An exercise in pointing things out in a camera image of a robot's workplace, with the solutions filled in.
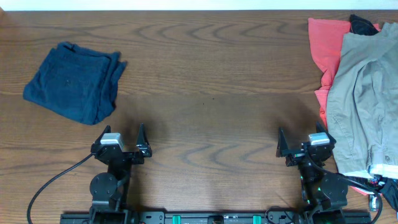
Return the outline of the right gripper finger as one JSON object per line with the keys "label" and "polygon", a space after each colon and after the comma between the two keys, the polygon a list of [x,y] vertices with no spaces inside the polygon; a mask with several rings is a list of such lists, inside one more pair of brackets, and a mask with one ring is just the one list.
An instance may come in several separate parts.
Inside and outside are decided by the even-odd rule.
{"label": "right gripper finger", "polygon": [[325,129],[325,127],[319,121],[317,121],[315,123],[315,127],[317,130],[317,133],[323,133],[324,136],[328,137],[329,144],[336,144],[336,139]]}
{"label": "right gripper finger", "polygon": [[282,128],[278,129],[278,143],[276,157],[285,157],[289,154],[289,147]]}

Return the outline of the khaki green shorts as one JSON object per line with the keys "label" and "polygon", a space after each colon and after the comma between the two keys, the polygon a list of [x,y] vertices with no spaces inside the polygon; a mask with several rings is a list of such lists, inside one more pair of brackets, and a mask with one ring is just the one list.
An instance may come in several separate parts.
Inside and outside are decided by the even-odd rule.
{"label": "khaki green shorts", "polygon": [[385,23],[376,35],[343,37],[326,118],[340,173],[397,178],[396,23]]}

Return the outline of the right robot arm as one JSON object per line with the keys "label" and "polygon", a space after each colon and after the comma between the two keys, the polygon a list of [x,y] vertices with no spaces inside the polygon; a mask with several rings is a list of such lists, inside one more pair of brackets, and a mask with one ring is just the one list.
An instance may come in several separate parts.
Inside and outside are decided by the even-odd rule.
{"label": "right robot arm", "polygon": [[292,223],[343,223],[342,207],[347,205],[348,185],[342,178],[325,170],[324,162],[332,156],[336,140],[320,124],[300,148],[291,149],[282,128],[278,130],[277,157],[284,157],[287,167],[300,172],[301,193],[306,207],[291,216]]}

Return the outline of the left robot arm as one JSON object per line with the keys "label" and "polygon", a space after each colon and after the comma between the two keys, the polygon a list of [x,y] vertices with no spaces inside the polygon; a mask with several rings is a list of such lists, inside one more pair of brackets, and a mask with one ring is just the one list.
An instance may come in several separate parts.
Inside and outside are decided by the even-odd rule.
{"label": "left robot arm", "polygon": [[95,159],[108,166],[106,172],[96,175],[90,183],[93,197],[90,223],[139,223],[139,215],[127,208],[127,195],[133,165],[141,165],[152,156],[144,124],[140,124],[136,151],[125,151],[120,133],[105,127],[91,145]]}

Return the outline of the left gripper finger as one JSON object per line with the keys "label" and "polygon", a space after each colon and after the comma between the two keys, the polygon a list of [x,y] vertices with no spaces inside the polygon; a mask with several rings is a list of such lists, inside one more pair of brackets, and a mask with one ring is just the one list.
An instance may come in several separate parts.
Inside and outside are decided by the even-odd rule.
{"label": "left gripper finger", "polygon": [[152,148],[147,139],[144,123],[141,123],[139,126],[136,147],[139,149],[139,152],[143,157],[152,157]]}
{"label": "left gripper finger", "polygon": [[102,137],[103,137],[106,133],[110,133],[110,132],[111,132],[111,126],[110,126],[110,125],[107,125],[107,126],[104,128],[103,132],[99,135],[99,137],[94,141],[93,145],[94,145],[94,146],[100,145],[100,144],[101,144],[101,139],[102,139]]}

